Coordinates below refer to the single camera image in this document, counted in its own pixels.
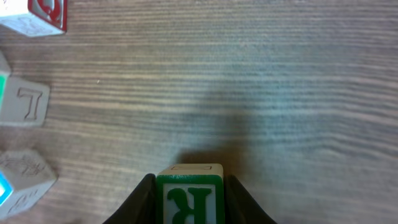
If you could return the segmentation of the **green letter R block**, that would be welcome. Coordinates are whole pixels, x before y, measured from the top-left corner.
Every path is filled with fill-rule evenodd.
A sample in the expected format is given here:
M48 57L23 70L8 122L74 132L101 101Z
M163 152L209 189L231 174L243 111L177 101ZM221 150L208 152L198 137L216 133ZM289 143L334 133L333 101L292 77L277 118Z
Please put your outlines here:
M156 223L225 223L221 164L175 164L156 175L155 186Z

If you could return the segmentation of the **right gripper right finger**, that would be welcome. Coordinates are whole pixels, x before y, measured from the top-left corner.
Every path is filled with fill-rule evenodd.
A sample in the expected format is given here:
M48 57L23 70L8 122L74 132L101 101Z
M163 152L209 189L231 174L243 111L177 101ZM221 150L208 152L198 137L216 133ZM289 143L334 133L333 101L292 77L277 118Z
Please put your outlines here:
M224 178L226 224L277 224L235 175Z

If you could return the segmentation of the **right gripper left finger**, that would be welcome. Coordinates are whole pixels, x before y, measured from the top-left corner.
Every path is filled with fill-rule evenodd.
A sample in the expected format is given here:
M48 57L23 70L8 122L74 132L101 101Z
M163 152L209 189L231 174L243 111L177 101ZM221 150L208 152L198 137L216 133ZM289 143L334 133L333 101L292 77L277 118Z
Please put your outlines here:
M155 190L155 175L145 175L103 224L155 224Z

